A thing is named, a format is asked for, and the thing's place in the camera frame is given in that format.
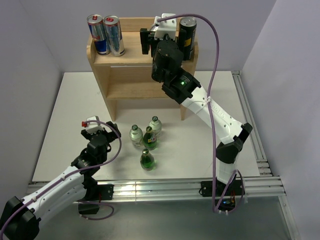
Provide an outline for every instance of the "clear bottle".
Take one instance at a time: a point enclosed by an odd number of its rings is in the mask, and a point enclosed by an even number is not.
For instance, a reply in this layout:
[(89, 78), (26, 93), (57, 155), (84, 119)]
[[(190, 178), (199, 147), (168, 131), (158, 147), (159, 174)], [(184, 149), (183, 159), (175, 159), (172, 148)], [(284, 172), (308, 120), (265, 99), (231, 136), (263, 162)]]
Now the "clear bottle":
[(152, 130), (157, 138), (159, 138), (162, 135), (162, 123), (157, 116), (152, 117), (152, 120), (149, 122), (149, 126), (152, 127)]
[(157, 137), (152, 130), (152, 127), (147, 126), (145, 129), (146, 133), (143, 136), (143, 144), (150, 151), (155, 149), (157, 146)]
[(144, 135), (143, 135), (140, 127), (138, 127), (137, 125), (132, 125), (130, 132), (129, 132), (129, 136), (130, 136), (132, 144), (135, 147), (140, 147), (142, 145)]
[(148, 149), (143, 149), (140, 157), (141, 167), (146, 171), (151, 171), (155, 167), (155, 158)]

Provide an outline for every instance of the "tabletop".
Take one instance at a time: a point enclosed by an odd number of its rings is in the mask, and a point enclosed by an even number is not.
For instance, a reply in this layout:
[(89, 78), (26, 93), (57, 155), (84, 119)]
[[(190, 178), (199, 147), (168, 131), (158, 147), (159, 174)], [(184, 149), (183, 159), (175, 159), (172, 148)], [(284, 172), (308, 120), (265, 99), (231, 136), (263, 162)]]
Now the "tabletop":
[[(195, 77), (208, 88), (211, 71), (196, 71)], [(244, 123), (245, 117), (230, 71), (215, 75), (211, 97), (232, 117)], [(63, 76), (51, 119), (32, 181), (47, 182), (63, 172), (87, 146), (81, 135), (81, 122), (92, 116), (111, 121), (103, 97), (92, 72), (66, 72)], [(156, 168), (145, 171), (140, 165), (143, 146), (135, 148), (129, 138), (133, 124), (143, 132), (152, 116), (162, 122), (162, 136), (151, 151)], [(96, 180), (163, 180), (211, 178), (212, 133), (210, 128), (191, 111), (180, 120), (179, 105), (169, 98), (119, 100), (115, 121), (122, 134), (122, 149), (111, 163), (101, 167)], [(111, 143), (111, 159), (119, 148), (119, 141)], [(238, 157), (237, 168), (244, 177), (259, 177), (260, 173), (251, 139)]]

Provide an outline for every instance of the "green glass bottle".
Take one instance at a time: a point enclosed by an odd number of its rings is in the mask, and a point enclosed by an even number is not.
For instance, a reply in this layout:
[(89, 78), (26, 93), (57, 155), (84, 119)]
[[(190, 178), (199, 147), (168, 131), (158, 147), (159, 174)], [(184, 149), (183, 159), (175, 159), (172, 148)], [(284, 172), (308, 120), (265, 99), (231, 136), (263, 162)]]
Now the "green glass bottle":
[(140, 157), (141, 167), (146, 171), (151, 171), (155, 167), (155, 158), (148, 149), (143, 149)]
[(153, 132), (152, 127), (146, 127), (146, 133), (143, 136), (143, 144), (144, 146), (149, 149), (150, 151), (155, 149), (157, 146), (157, 137), (156, 134)]

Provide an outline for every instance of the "gray floor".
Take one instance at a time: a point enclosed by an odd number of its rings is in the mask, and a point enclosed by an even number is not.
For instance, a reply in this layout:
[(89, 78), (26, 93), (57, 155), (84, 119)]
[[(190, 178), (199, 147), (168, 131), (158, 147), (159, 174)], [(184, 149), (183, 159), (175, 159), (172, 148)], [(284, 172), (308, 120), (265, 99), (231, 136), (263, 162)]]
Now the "gray floor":
[[(288, 240), (277, 197), (249, 198), (229, 216), (211, 213), (210, 200), (114, 204), (106, 220), (79, 218), (77, 205), (53, 218), (37, 240)], [(102, 217), (109, 210), (101, 209)]]

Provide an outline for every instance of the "wooden shelf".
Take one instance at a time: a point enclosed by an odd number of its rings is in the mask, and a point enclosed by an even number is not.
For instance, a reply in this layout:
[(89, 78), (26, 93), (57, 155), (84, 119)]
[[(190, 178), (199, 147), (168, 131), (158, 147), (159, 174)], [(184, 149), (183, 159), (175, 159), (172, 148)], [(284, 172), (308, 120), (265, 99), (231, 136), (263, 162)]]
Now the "wooden shelf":
[(106, 98), (110, 100), (168, 98), (161, 89), (162, 84), (152, 80), (151, 70), (151, 67), (130, 67), (124, 71), (121, 67), (112, 67), (105, 90)]
[[(142, 54), (140, 28), (148, 29), (153, 22), (154, 17), (120, 18), (125, 49), (122, 56), (113, 56), (112, 53), (99, 55), (92, 37), (89, 37), (86, 46), (87, 58), (113, 121), (116, 120), (118, 100), (168, 98), (161, 89), (162, 85), (151, 78), (151, 54)], [(198, 49), (196, 37), (194, 55), (191, 60), (182, 63), (182, 68), (192, 75), (196, 70)], [(181, 120), (185, 118), (185, 113), (186, 109), (181, 107)]]

